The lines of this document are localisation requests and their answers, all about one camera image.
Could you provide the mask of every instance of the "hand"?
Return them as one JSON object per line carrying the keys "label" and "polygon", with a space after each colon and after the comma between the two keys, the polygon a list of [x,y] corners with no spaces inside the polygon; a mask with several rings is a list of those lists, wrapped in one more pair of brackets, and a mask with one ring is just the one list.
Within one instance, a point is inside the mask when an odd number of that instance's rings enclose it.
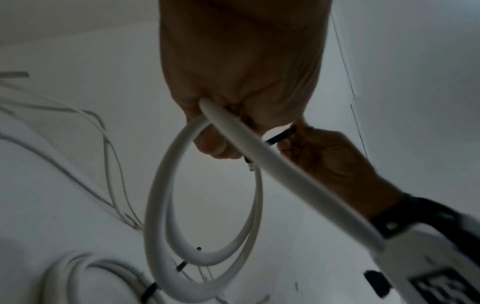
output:
{"label": "hand", "polygon": [[344,134],[295,124],[296,133],[278,149],[361,215],[371,219],[401,200],[404,194],[378,176]]}
{"label": "hand", "polygon": [[[317,84],[331,0],[160,0],[163,74],[187,122],[211,98],[259,135],[302,116]],[[241,154],[214,127],[195,141]]]}

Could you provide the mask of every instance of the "person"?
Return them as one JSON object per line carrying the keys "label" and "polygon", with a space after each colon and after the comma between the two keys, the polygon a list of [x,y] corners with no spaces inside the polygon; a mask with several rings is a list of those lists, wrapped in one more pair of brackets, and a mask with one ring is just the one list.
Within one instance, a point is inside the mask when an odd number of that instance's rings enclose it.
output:
{"label": "person", "polygon": [[[380,177],[348,138],[302,120],[317,84],[331,0],[160,0],[163,74],[186,121],[211,98],[260,136],[289,123],[281,153],[359,214],[372,219],[403,193]],[[219,159],[237,151],[213,127],[195,140]]]}

